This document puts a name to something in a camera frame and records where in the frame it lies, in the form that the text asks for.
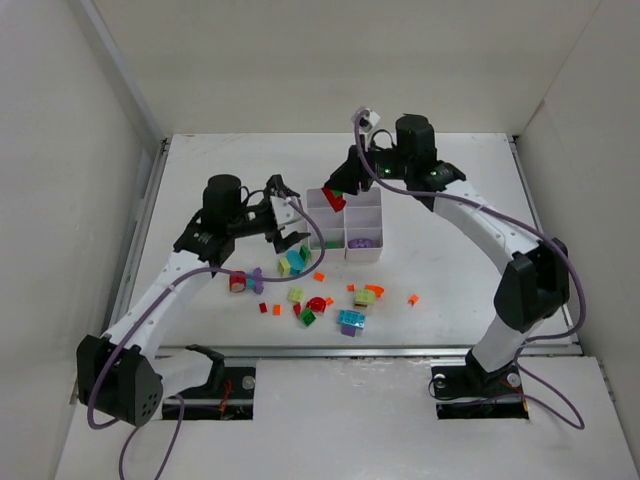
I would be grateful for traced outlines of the orange teardrop lego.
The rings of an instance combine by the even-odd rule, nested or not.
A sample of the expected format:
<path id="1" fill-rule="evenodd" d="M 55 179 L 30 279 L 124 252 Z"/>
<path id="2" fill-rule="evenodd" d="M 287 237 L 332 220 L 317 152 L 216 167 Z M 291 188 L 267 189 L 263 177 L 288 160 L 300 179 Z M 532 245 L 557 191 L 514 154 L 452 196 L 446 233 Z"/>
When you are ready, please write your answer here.
<path id="1" fill-rule="evenodd" d="M 372 291 L 377 298 L 381 298 L 385 293 L 385 289 L 379 285 L 366 284 L 365 289 Z"/>

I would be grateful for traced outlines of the purple lego under blue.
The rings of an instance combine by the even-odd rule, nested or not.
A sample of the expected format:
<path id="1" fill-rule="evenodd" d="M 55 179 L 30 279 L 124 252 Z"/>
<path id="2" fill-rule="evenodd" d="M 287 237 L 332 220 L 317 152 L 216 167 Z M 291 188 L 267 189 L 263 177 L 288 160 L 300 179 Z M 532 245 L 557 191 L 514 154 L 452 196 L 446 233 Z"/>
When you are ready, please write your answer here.
<path id="1" fill-rule="evenodd" d="M 341 325 L 340 332 L 342 335 L 355 338 L 362 334 L 362 329 L 351 325 Z"/>

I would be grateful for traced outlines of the red cylinder lego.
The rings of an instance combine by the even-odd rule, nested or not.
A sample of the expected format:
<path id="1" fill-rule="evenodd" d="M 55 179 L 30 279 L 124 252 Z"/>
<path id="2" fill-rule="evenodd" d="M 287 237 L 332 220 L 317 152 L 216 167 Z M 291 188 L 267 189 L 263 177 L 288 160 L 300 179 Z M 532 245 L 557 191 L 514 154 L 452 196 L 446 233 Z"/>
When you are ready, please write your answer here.
<path id="1" fill-rule="evenodd" d="M 247 278 L 244 271 L 235 271 L 229 275 L 229 291 L 231 293 L 241 293 L 247 289 Z"/>

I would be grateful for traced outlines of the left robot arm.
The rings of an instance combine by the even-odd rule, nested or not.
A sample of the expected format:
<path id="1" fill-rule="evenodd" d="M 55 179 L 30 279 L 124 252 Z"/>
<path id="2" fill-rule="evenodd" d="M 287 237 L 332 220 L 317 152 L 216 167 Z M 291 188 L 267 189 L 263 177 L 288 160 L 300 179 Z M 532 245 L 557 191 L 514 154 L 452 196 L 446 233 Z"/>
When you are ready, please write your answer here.
<path id="1" fill-rule="evenodd" d="M 264 236 L 276 253 L 305 239 L 287 233 L 304 210 L 298 193 L 276 174 L 250 204 L 241 180 L 230 174 L 211 177 L 201 208 L 173 245 L 166 264 L 138 302 L 99 336 L 88 335 L 76 350 L 78 399 L 87 408 L 87 422 L 101 430 L 117 422 L 135 427 L 148 423 L 163 402 L 186 390 L 221 387 L 222 354 L 192 344 L 159 358 L 166 334 L 183 317 L 192 298 L 217 274 L 232 276 L 225 261 L 237 240 Z"/>

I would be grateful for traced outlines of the blue lego brick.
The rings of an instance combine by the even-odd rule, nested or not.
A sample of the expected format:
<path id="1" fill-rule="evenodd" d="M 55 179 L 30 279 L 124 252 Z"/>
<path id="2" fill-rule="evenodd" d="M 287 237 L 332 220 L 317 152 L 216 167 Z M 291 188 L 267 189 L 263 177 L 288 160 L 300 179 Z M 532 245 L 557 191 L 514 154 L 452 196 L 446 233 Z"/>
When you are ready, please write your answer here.
<path id="1" fill-rule="evenodd" d="M 363 329 L 366 316 L 360 312 L 352 310 L 341 310 L 338 316 L 338 323 L 342 326 Z"/>

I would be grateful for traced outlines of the red dome lego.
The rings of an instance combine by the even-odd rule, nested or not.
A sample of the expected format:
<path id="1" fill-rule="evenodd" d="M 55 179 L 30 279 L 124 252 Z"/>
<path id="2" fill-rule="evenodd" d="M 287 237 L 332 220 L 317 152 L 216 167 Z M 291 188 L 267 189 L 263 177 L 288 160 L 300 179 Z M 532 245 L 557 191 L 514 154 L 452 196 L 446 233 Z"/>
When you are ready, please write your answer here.
<path id="1" fill-rule="evenodd" d="M 313 297 L 308 300 L 306 308 L 311 310 L 314 314 L 323 315 L 327 308 L 327 301 L 322 297 Z"/>

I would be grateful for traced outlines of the teal round lego piece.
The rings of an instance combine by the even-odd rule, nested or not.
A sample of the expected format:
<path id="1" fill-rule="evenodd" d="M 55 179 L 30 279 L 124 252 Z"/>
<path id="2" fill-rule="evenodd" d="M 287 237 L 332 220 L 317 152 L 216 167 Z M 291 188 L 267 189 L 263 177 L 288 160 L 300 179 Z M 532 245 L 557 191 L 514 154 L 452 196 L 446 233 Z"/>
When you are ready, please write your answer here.
<path id="1" fill-rule="evenodd" d="M 303 256 L 295 250 L 290 250 L 286 253 L 285 259 L 289 264 L 289 275 L 295 276 L 302 273 L 307 265 L 307 261 Z"/>

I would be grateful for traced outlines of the right white compartment tray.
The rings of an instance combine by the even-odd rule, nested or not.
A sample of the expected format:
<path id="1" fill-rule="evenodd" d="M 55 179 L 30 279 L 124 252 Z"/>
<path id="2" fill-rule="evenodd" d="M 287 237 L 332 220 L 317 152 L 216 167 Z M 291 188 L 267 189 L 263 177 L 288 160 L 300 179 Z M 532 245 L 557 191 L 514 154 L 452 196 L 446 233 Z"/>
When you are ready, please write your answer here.
<path id="1" fill-rule="evenodd" d="M 344 209 L 346 232 L 346 260 L 350 262 L 376 262 L 383 250 L 383 215 L 381 190 L 372 187 L 358 195 L 345 195 Z M 370 238 L 375 247 L 371 249 L 349 249 L 347 243 L 355 238 Z"/>

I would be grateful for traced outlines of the lime pink lego brick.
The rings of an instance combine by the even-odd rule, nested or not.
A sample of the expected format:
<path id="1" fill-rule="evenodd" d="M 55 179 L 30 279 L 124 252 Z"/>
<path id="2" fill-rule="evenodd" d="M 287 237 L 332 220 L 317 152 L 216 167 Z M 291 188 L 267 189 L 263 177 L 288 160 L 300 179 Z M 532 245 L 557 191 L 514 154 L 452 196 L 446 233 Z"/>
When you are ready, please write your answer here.
<path id="1" fill-rule="evenodd" d="M 368 310 L 376 303 L 377 295 L 369 289 L 358 289 L 354 293 L 353 306 L 358 310 Z"/>

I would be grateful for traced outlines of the left white compartment tray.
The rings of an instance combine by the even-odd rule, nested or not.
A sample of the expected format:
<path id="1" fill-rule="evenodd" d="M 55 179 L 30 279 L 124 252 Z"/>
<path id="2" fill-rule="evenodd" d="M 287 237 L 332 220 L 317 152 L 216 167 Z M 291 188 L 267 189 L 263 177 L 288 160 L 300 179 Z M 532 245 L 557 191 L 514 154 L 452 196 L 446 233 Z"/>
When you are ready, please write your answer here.
<path id="1" fill-rule="evenodd" d="M 316 261 L 320 256 L 325 242 L 340 242 L 343 246 L 342 249 L 325 249 L 324 261 L 343 262 L 346 256 L 344 213 L 334 212 L 320 189 L 308 189 L 306 191 L 306 213 L 313 220 L 321 234 L 321 237 L 319 237 L 311 224 L 307 224 L 310 232 L 307 246 L 313 255 L 313 260 Z"/>

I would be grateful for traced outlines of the purple lego block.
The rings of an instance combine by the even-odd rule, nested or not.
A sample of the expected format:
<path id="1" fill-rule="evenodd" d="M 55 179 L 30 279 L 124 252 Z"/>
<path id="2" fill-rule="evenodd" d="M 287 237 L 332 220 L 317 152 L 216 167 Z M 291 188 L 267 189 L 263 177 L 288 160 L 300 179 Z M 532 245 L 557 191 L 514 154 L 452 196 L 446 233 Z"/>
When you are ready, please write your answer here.
<path id="1" fill-rule="evenodd" d="M 370 238 L 355 238 L 347 243 L 349 249 L 371 249 L 375 247 L 374 241 Z"/>

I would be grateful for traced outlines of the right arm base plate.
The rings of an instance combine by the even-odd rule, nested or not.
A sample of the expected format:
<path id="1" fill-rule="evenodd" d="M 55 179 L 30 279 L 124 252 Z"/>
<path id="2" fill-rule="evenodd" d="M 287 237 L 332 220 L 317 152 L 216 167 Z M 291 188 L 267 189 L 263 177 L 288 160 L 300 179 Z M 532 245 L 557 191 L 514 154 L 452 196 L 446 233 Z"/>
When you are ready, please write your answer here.
<path id="1" fill-rule="evenodd" d="M 432 366 L 431 374 L 428 389 L 439 420 L 529 419 L 513 365 L 488 378 L 466 365 Z"/>

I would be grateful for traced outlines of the white compartment tray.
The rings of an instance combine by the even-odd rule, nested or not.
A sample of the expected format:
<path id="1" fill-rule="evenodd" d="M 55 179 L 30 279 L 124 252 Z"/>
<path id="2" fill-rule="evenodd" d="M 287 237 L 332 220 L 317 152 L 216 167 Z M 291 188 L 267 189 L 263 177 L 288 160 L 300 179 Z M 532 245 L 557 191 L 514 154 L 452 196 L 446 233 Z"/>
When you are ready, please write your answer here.
<path id="1" fill-rule="evenodd" d="M 307 246 L 313 255 L 313 260 L 316 261 L 320 256 L 325 242 L 340 242 L 343 246 L 342 249 L 325 249 L 324 261 L 343 262 L 346 256 L 344 213 L 334 212 L 320 189 L 308 189 L 306 191 L 306 213 L 313 220 L 321 234 L 321 237 L 319 237 L 311 224 L 307 224 L 310 232 Z"/>
<path id="2" fill-rule="evenodd" d="M 383 250 L 383 215 L 381 190 L 372 187 L 358 195 L 345 195 L 344 209 L 346 232 L 346 260 L 350 262 L 376 262 Z M 370 238 L 375 247 L 371 249 L 349 249 L 347 243 L 355 238 Z"/>

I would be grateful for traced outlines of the purple flower lego piece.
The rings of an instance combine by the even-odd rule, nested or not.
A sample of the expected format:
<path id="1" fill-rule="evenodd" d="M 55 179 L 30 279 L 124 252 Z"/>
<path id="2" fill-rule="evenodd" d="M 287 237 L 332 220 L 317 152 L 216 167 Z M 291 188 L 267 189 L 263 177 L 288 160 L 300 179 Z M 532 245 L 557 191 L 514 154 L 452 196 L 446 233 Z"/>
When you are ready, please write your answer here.
<path id="1" fill-rule="evenodd" d="M 260 267 L 256 267 L 246 278 L 246 286 L 249 290 L 257 295 L 261 295 L 263 293 L 263 271 Z"/>

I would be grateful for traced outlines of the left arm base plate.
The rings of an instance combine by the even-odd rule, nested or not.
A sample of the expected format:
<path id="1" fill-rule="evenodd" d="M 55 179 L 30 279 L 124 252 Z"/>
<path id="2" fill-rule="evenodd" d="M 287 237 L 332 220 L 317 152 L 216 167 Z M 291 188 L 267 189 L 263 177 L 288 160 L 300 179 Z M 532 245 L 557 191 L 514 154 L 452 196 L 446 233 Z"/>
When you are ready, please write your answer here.
<path id="1" fill-rule="evenodd" d="M 254 416 L 256 367 L 232 365 L 225 368 L 218 387 L 200 386 L 180 393 L 186 421 L 249 421 Z"/>

